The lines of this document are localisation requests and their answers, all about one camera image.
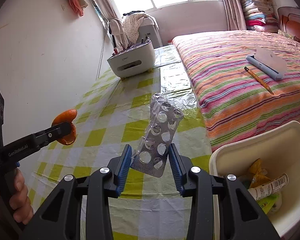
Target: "empty pill blister pack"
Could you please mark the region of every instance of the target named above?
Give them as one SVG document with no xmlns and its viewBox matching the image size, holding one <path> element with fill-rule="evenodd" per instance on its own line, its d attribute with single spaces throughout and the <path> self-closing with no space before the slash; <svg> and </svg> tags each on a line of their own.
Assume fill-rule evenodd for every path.
<svg viewBox="0 0 300 240">
<path fill-rule="evenodd" d="M 167 163 L 168 147 L 183 116 L 161 93 L 154 94 L 150 102 L 150 123 L 134 152 L 131 168 L 161 177 Z"/>
</svg>

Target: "barcode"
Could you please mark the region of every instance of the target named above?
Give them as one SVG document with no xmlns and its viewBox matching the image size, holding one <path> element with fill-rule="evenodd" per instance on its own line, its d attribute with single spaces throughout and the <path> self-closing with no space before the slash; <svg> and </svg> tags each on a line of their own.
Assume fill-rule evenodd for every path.
<svg viewBox="0 0 300 240">
<path fill-rule="evenodd" d="M 281 187 L 283 187 L 286 184 L 287 184 L 287 175 L 286 174 L 284 174 L 282 177 L 276 179 L 273 182 L 274 189 L 281 188 Z"/>
</svg>

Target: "bed headboard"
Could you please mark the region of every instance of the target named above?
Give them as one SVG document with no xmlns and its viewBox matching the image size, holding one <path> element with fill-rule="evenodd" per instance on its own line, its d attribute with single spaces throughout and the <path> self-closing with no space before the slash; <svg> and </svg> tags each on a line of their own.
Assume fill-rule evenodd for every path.
<svg viewBox="0 0 300 240">
<path fill-rule="evenodd" d="M 280 7 L 278 8 L 278 14 L 281 30 L 297 37 L 300 42 L 300 9 Z"/>
</svg>

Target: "checkered tablecloth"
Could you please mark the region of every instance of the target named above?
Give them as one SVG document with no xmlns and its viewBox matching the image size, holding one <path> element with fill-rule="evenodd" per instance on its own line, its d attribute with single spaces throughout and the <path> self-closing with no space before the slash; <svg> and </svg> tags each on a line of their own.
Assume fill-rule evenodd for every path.
<svg viewBox="0 0 300 240">
<path fill-rule="evenodd" d="M 164 93 L 185 114 L 172 142 L 180 154 L 207 170 L 210 141 L 183 64 L 161 66 L 123 81 L 108 69 L 75 106 L 78 116 L 74 120 L 77 128 L 74 144 L 63 146 L 54 142 L 41 150 L 28 184 L 34 209 L 38 209 L 65 175 L 88 176 L 107 166 L 111 158 L 120 156 L 126 144 L 136 149 L 149 123 L 151 95 L 158 92 Z M 85 239 L 85 200 L 82 239 Z M 161 178 L 130 169 L 121 197 L 109 198 L 109 205 L 115 240 L 186 237 L 191 198 L 179 196 L 169 162 Z"/>
</svg>

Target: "silver screw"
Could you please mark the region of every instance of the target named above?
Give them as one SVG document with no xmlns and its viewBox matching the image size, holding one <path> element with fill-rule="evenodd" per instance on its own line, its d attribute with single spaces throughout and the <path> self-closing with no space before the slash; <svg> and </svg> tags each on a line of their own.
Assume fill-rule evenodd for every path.
<svg viewBox="0 0 300 240">
<path fill-rule="evenodd" d="M 65 176 L 65 181 L 71 181 L 73 179 L 72 175 L 66 175 Z"/>
<path fill-rule="evenodd" d="M 234 180 L 237 179 L 237 177 L 236 177 L 235 175 L 233 175 L 233 174 L 229 174 L 229 175 L 227 176 L 227 178 L 228 178 L 229 180 L 232 180 L 232 181 L 234 181 Z"/>
<path fill-rule="evenodd" d="M 103 167 L 100 169 L 101 173 L 108 173 L 110 171 L 110 169 L 108 167 Z"/>
<path fill-rule="evenodd" d="M 193 167 L 191 168 L 191 171 L 192 171 L 193 173 L 199 173 L 201 170 L 200 170 L 199 167 L 193 166 Z"/>
</svg>

